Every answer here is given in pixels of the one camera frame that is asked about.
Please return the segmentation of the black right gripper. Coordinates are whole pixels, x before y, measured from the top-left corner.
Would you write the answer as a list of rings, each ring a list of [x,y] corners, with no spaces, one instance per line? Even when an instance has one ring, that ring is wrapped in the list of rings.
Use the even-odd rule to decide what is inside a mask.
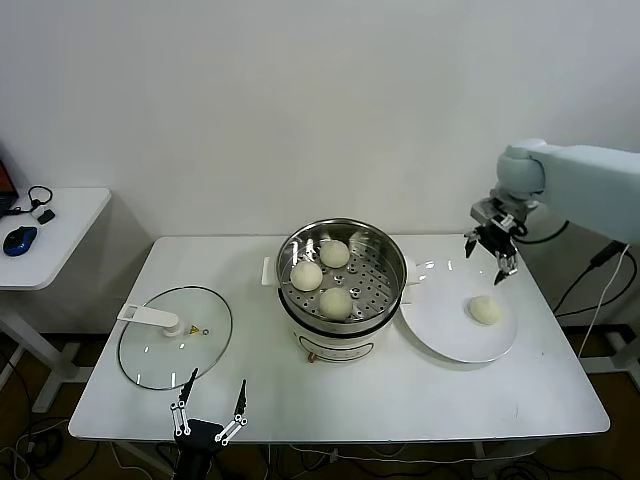
[[[517,249],[511,234],[495,219],[477,226],[464,235],[465,257],[469,258],[479,242],[489,253],[496,256],[498,271],[494,284],[498,285],[518,271]]]

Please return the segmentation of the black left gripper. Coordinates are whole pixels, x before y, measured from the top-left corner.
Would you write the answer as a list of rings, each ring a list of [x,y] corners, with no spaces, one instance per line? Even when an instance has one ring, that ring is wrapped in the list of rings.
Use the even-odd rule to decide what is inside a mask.
[[[178,400],[170,405],[174,440],[179,451],[174,468],[174,480],[205,480],[212,460],[222,449],[222,444],[229,444],[248,423],[245,417],[246,380],[242,382],[233,418],[226,426],[188,419],[186,405],[198,372],[198,368],[192,371],[189,380],[181,388]]]

